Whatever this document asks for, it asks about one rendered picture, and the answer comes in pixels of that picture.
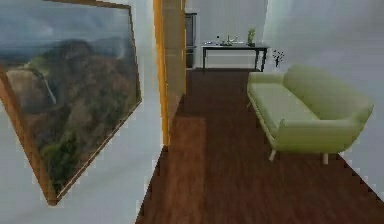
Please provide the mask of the green sofa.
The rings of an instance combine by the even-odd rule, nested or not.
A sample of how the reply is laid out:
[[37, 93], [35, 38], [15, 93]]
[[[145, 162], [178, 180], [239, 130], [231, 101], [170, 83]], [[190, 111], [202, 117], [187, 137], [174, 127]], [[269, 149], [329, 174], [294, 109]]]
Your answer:
[[251, 72], [247, 96], [271, 145], [270, 160], [279, 152], [314, 153], [327, 163], [357, 140], [374, 108], [352, 85], [308, 65]]

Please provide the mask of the wooden room door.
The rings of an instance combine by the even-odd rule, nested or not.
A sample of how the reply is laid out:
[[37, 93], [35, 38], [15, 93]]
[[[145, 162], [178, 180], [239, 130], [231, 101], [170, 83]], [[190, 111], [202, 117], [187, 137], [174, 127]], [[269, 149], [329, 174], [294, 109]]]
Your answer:
[[186, 0], [153, 0], [163, 144], [186, 92]]

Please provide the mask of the dark tall fridge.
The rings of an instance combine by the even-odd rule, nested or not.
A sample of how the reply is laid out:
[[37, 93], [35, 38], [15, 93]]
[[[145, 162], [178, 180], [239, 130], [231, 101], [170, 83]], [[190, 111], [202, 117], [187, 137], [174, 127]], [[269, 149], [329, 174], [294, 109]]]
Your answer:
[[186, 67], [193, 68], [195, 64], [196, 49], [196, 13], [185, 14], [186, 28]]

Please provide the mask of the black table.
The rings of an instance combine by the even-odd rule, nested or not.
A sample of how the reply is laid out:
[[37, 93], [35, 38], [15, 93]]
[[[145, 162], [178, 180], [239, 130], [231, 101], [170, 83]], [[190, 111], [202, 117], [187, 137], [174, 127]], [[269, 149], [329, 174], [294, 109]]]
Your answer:
[[262, 61], [260, 65], [260, 71], [263, 72], [267, 60], [267, 52], [268, 52], [269, 46], [263, 45], [263, 44], [254, 44], [252, 46], [248, 45], [232, 45], [232, 46], [221, 46], [221, 45], [203, 45], [202, 46], [202, 70], [206, 69], [206, 61], [209, 51], [230, 51], [230, 50], [237, 50], [237, 51], [254, 51], [255, 52], [255, 60], [254, 60], [254, 68], [257, 68], [258, 63], [258, 57], [259, 53], [262, 52]]

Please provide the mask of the small pale tabletop item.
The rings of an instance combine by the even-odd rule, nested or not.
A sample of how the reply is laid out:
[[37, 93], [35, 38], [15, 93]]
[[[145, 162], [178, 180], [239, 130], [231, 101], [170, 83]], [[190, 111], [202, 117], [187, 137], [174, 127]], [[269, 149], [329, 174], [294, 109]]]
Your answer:
[[238, 42], [238, 36], [236, 35], [233, 39], [230, 38], [230, 35], [227, 35], [227, 40], [222, 40], [220, 42], [220, 46], [233, 46], [235, 43]]

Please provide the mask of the framed landscape painting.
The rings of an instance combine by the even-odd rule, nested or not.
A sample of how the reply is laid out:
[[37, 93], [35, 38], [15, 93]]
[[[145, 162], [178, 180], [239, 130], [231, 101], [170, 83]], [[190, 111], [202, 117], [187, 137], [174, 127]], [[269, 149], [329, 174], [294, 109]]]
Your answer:
[[131, 6], [0, 0], [0, 101], [57, 205], [142, 101]]

